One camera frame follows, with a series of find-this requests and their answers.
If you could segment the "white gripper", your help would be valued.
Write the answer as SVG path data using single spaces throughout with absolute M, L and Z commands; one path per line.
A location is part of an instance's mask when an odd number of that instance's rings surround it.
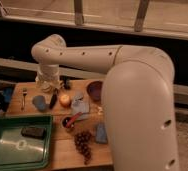
M 59 88 L 59 66 L 39 64 L 35 81 L 41 90 L 53 90 L 54 88 Z

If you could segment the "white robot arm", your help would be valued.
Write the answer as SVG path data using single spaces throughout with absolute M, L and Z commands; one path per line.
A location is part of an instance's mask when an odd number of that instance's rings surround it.
M 105 75 L 101 102 L 115 171 L 179 171 L 174 66 L 162 50 L 149 46 L 68 47 L 51 35 L 36 43 L 38 77 L 58 78 L 56 65 Z

